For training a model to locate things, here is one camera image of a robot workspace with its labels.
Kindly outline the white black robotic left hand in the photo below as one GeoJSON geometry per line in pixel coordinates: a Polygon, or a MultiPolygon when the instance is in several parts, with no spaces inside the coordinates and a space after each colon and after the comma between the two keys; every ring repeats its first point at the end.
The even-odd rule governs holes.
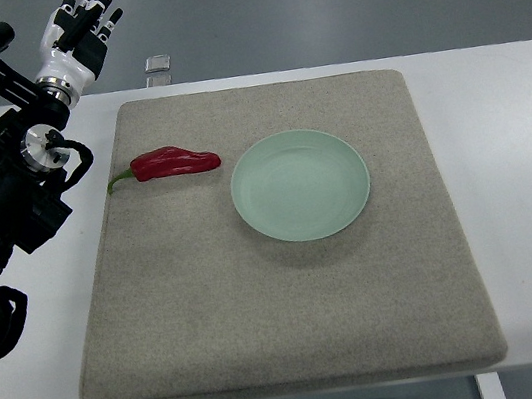
{"type": "Polygon", "coordinates": [[[36,84],[73,108],[102,71],[108,40],[123,11],[109,12],[114,0],[62,0],[40,44],[42,68],[36,84]]]}

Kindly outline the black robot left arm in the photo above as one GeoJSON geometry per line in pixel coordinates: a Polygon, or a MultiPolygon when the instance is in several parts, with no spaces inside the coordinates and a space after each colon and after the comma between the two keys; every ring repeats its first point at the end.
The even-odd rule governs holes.
{"type": "MultiPolygon", "coordinates": [[[[14,39],[0,23],[0,52],[14,39]]],[[[0,274],[15,248],[32,253],[50,240],[71,214],[63,192],[90,169],[91,150],[67,140],[62,130],[70,110],[0,59],[0,95],[13,108],[0,117],[0,274]]],[[[24,331],[28,298],[0,286],[0,359],[24,331]]]]}

